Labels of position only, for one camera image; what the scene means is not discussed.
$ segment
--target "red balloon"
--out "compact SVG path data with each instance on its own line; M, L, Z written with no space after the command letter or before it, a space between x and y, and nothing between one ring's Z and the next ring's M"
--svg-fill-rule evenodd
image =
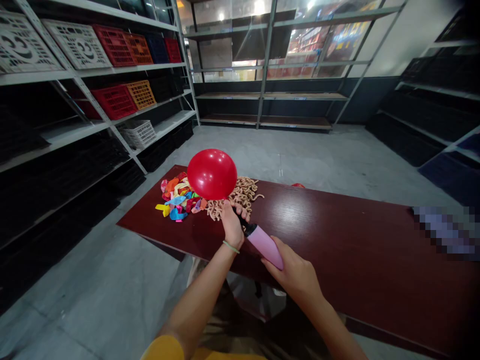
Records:
M200 151L188 164L188 182L207 200L227 199L237 184L237 167L232 158L217 149Z

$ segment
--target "white plastic crate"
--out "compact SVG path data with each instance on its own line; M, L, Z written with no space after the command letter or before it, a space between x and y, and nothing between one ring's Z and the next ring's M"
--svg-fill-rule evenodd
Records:
M26 16L0 11L0 67L6 73L63 70Z
M47 19L41 22L75 69L110 68L112 66L93 27Z
M123 124L126 126L121 128L120 131L125 135L125 141L128 145L135 149L143 150L157 138L150 120L130 120Z

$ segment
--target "concrete floor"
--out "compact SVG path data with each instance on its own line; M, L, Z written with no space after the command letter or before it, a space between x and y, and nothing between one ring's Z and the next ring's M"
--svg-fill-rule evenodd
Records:
M115 223L174 164L217 148L238 174L361 198L428 206L458 203L362 126L330 134L217 126L194 136L0 318L0 358L139 359L185 290L182 263ZM356 336L370 359L426 359Z

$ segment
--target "dark red wooden table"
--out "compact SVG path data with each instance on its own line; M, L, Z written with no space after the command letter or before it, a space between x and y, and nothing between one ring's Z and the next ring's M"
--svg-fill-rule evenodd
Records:
M162 180L182 171L187 168L172 167L118 225L175 252L210 260L225 236L220 222L206 211L175 222L155 209L165 203ZM407 206L267 181L257 185L265 199L252 203L251 222L312 262L337 311L438 353L456 350L479 284L476 263L437 253ZM231 270L278 287L245 246Z

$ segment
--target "yellow sleeve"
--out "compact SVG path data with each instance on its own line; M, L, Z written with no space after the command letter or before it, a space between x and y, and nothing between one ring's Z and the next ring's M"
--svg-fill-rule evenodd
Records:
M170 335L157 337L143 353L140 360L184 360L184 350L176 338Z

